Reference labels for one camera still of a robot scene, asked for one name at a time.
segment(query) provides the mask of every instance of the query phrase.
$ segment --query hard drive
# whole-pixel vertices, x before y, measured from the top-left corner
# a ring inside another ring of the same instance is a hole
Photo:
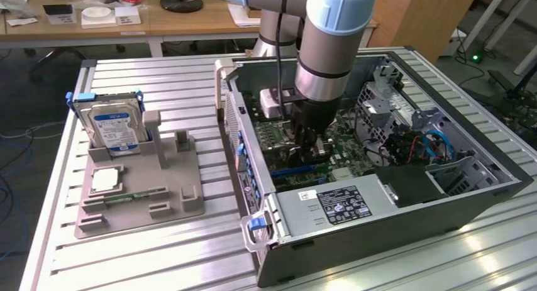
[[[107,148],[111,156],[140,153],[149,140],[141,121],[141,93],[78,94],[72,103],[92,148]]]

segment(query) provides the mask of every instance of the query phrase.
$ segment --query motherboard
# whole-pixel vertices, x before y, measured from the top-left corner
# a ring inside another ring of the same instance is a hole
[[[291,122],[280,119],[267,120],[263,115],[253,116],[255,118],[257,120],[253,120],[253,129],[276,191],[359,177],[374,168],[364,148],[356,141],[347,112],[338,114],[323,135],[334,146],[330,159],[300,167],[288,167],[286,162],[288,149],[296,146]]]

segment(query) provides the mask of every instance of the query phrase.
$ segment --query aluminum workbench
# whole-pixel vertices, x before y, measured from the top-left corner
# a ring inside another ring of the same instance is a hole
[[[391,50],[527,174],[537,176],[537,152],[416,52]],[[145,108],[161,111],[163,137],[176,129],[191,130],[207,211],[200,217],[76,239],[88,138],[70,113],[20,290],[256,290],[213,106],[213,62],[232,56],[240,55],[103,60],[81,68],[76,92],[137,88]],[[431,103],[416,89],[404,91],[420,107]],[[535,288],[535,223],[533,183],[458,231],[264,290]]]

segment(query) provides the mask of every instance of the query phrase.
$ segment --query power supply label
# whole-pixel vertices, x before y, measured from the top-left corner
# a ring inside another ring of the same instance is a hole
[[[328,222],[332,225],[372,216],[355,186],[316,194]]]

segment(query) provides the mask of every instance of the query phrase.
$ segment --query blue hard drive label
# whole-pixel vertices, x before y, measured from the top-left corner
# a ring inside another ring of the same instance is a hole
[[[103,114],[93,117],[105,147],[112,151],[128,151],[137,147],[135,130],[129,127],[128,113]]]

